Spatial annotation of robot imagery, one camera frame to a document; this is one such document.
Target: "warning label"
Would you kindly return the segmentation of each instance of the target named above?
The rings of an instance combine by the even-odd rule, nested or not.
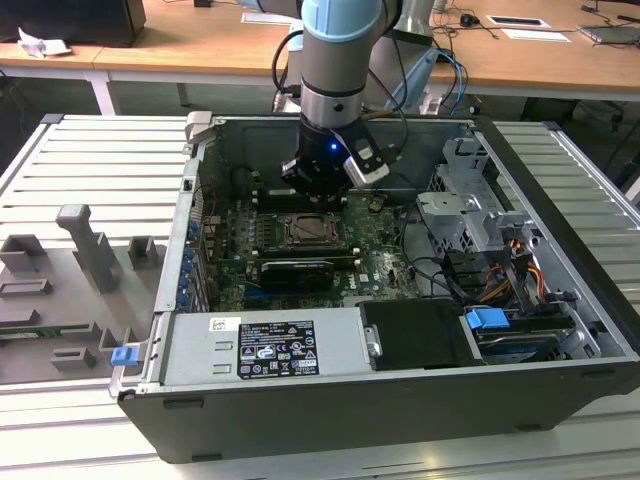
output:
[[[320,373],[312,321],[239,327],[238,376],[243,380]]]

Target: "aluminum profile table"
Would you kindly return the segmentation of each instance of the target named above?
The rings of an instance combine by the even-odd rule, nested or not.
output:
[[[12,230],[22,225],[25,231],[48,235],[49,248],[68,246],[63,234],[47,232],[57,208],[67,201],[60,195],[75,195],[90,198],[96,221],[104,222],[114,243],[122,241],[118,235],[130,236],[132,228],[152,225],[162,242],[166,238],[162,234],[168,235],[163,229],[171,221],[178,185],[160,185],[180,175],[161,167],[178,170],[184,162],[184,137],[177,135],[183,135],[183,123],[182,117],[66,116],[56,125],[39,127],[0,181],[0,226]],[[633,263],[640,251],[637,212],[562,133],[549,132],[541,124],[498,123],[498,127],[632,300],[633,289],[625,289],[640,281],[632,268],[627,271],[620,265]],[[136,169],[119,169],[126,166]],[[86,182],[95,176],[103,180],[98,187],[107,185],[108,190],[88,188]],[[78,178],[85,183],[78,183]],[[122,182],[106,182],[108,178]],[[142,187],[125,189],[131,179]],[[145,188],[151,185],[144,183],[149,179],[160,187]],[[507,195],[517,206],[515,193],[507,189]],[[49,199],[48,203],[33,208],[45,201],[36,197]],[[14,208],[22,209],[22,214],[12,214]],[[0,387],[2,478],[640,477],[640,390],[600,399],[548,432],[174,466],[157,457],[109,397],[107,385],[108,379],[95,379]]]

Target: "desk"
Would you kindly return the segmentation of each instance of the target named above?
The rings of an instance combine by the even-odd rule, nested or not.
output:
[[[582,0],[457,0],[461,9],[473,9],[486,27],[496,27],[486,15],[541,18],[553,30],[575,30],[578,25],[603,25],[604,20],[583,12]],[[600,2],[600,13],[612,23],[617,15],[638,16],[632,5]],[[460,12],[433,15],[432,25],[456,24]],[[483,95],[570,98],[582,100],[640,101],[640,50],[593,46],[581,32],[564,33],[571,43],[511,40],[502,31],[460,31],[453,39],[457,59],[469,70],[468,93]],[[443,34],[436,39],[449,48]],[[444,87],[453,80],[448,66],[435,69],[430,87]]]
[[[581,0],[457,0],[485,15],[539,17],[554,29],[601,24],[580,11]],[[240,23],[242,9],[232,5],[194,8],[185,0],[145,0],[146,28],[133,48],[74,46],[74,55],[38,60],[16,45],[0,44],[0,68],[19,77],[68,78],[91,82],[103,114],[116,114],[110,81],[270,85],[273,52],[286,35],[282,25]],[[618,14],[637,16],[638,7],[600,3],[614,23]],[[435,15],[439,22],[458,23],[459,12]],[[458,59],[470,75],[468,93],[524,97],[640,101],[640,51],[593,47],[579,32],[565,34],[571,43],[510,40],[494,30],[461,31],[454,39]],[[442,34],[436,37],[446,47]],[[450,66],[436,66],[430,92],[441,96],[453,81]],[[185,95],[184,88],[179,93]]]
[[[72,45],[74,55],[40,60],[0,44],[0,69],[15,77],[87,80],[103,115],[118,113],[111,81],[178,83],[181,103],[180,84],[271,85],[271,59],[287,26],[243,24],[244,10],[233,5],[144,4],[147,22],[132,48]]]

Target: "yellow wire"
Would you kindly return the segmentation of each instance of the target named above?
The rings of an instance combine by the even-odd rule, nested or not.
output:
[[[527,270],[529,272],[533,273],[533,275],[536,277],[536,287],[537,287],[537,291],[538,291],[537,293],[538,293],[538,296],[540,298],[542,298],[544,296],[543,295],[543,293],[544,293],[544,290],[543,290],[544,289],[544,285],[541,285],[542,279],[540,277],[540,273],[538,272],[538,270],[533,269],[533,268],[528,268]]]
[[[509,283],[509,280],[505,280],[497,288],[495,288],[494,290],[487,293],[484,297],[482,297],[480,301],[486,302],[487,300],[491,300],[492,298],[495,298],[496,296],[500,295],[502,292],[507,290],[510,285],[511,284]]]

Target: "black plastic cover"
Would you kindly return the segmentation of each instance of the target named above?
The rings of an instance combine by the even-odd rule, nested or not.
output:
[[[452,300],[363,302],[360,313],[380,338],[382,356],[375,359],[375,370],[476,364],[460,323],[462,308]]]

